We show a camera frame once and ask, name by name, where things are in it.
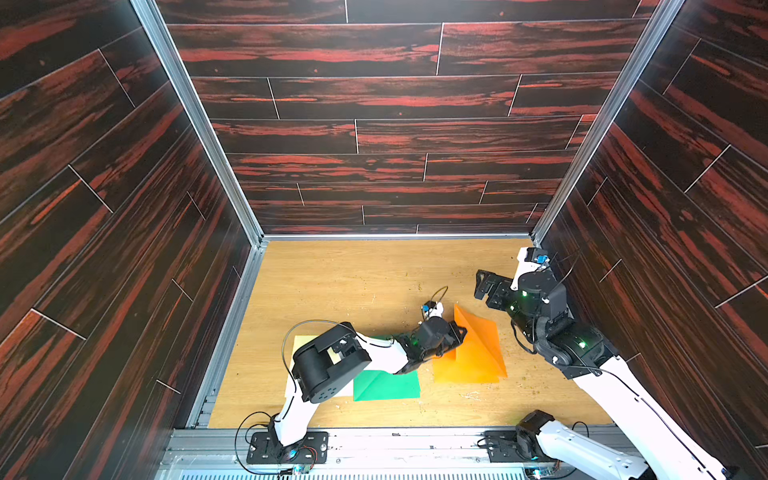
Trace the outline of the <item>aluminium front frame rail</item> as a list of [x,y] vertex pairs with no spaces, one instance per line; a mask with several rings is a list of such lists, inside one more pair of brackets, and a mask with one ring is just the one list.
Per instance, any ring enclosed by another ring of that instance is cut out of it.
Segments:
[[[178,430],[158,479],[594,479],[561,462],[492,463],[477,447],[486,431],[510,427],[322,428],[325,464],[248,465],[248,436],[233,429]],[[574,430],[624,454],[637,450],[613,426]]]

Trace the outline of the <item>aluminium corner post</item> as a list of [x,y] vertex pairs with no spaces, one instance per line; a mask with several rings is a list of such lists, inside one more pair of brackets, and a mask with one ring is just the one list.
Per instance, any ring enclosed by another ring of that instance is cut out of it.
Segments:
[[621,70],[614,87],[606,98],[596,119],[578,148],[573,162],[560,183],[542,217],[535,225],[531,238],[540,246],[549,229],[565,206],[580,177],[598,150],[624,103],[631,94],[641,74],[664,39],[674,19],[684,5],[683,0],[660,1],[640,35],[628,60]]
[[259,248],[263,243],[264,232],[226,157],[157,3],[152,0],[130,0],[130,4],[200,140],[246,236],[252,246]]

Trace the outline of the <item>aluminium corner post left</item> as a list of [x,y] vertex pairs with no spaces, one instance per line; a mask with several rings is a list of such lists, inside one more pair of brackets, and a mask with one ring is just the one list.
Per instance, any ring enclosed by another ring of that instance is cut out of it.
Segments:
[[252,246],[259,248],[263,243],[264,232],[226,157],[157,3],[152,0],[130,0],[130,4],[200,140],[246,236]]

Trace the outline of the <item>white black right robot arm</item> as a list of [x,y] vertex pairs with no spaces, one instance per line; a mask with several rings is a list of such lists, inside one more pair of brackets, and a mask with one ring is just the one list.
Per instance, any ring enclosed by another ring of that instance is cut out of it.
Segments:
[[637,450],[627,455],[535,410],[516,427],[517,454],[561,461],[594,479],[745,479],[694,441],[640,384],[595,327],[575,320],[564,284],[548,269],[510,279],[480,270],[474,296],[506,312],[543,358],[587,393]]

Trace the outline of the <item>green paper sheet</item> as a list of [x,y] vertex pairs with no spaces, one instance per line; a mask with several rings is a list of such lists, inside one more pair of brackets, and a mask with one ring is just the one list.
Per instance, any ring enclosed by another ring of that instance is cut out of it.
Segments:
[[417,371],[394,375],[384,371],[365,370],[353,381],[355,402],[418,399],[420,396]]

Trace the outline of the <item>orange paper sheet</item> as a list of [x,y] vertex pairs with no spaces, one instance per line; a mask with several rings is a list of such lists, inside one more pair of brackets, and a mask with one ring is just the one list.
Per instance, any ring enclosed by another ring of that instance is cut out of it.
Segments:
[[491,320],[471,314],[458,304],[454,305],[454,320],[459,326],[467,329],[467,335],[463,344],[451,352],[458,351],[464,354],[470,352],[485,353],[492,357],[499,365],[504,365],[507,377],[497,324]]
[[485,353],[449,352],[432,361],[434,380],[445,384],[499,383],[506,377],[504,365],[499,365]]

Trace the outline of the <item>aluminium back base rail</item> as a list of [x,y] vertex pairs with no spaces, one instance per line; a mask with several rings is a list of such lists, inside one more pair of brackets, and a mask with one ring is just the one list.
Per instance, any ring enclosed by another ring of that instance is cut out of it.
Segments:
[[484,233],[484,234],[266,234],[264,241],[405,241],[405,240],[526,240],[532,241],[525,233]]

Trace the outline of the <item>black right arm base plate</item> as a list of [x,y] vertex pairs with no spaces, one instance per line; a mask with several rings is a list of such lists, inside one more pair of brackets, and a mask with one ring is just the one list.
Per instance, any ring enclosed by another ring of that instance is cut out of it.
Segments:
[[486,431],[477,447],[488,453],[492,463],[554,462],[544,453],[536,436],[527,430]]

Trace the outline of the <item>aluminium left base rail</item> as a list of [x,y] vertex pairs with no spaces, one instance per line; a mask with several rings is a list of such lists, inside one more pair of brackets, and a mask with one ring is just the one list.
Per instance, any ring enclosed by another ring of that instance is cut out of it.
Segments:
[[185,418],[185,429],[207,428],[210,423],[268,244],[269,241],[264,238],[259,246],[252,248],[248,256],[205,375]]

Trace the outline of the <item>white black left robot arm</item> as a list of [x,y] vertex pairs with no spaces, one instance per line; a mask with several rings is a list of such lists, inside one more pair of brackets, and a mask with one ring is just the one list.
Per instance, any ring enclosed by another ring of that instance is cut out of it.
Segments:
[[440,316],[385,339],[365,336],[349,322],[334,322],[292,354],[288,371],[293,392],[271,420],[270,432],[280,447],[293,446],[305,437],[318,406],[362,372],[409,374],[459,348],[467,334],[467,328]]

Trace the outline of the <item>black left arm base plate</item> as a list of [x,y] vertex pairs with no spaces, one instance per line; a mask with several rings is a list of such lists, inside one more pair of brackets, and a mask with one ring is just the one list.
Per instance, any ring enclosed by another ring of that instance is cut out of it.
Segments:
[[248,465],[296,464],[315,465],[327,461],[329,433],[309,431],[301,440],[283,445],[274,433],[253,432],[248,436]]

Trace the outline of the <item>aluminium corner post right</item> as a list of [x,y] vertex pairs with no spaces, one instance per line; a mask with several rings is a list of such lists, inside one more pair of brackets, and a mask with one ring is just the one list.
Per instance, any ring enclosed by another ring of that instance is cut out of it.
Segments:
[[674,19],[684,5],[683,0],[660,1],[640,35],[628,60],[621,70],[614,87],[606,98],[596,119],[578,148],[573,162],[560,183],[542,217],[535,225],[531,238],[540,246],[549,229],[565,206],[580,177],[598,150],[624,103],[631,94],[641,74],[664,39]]

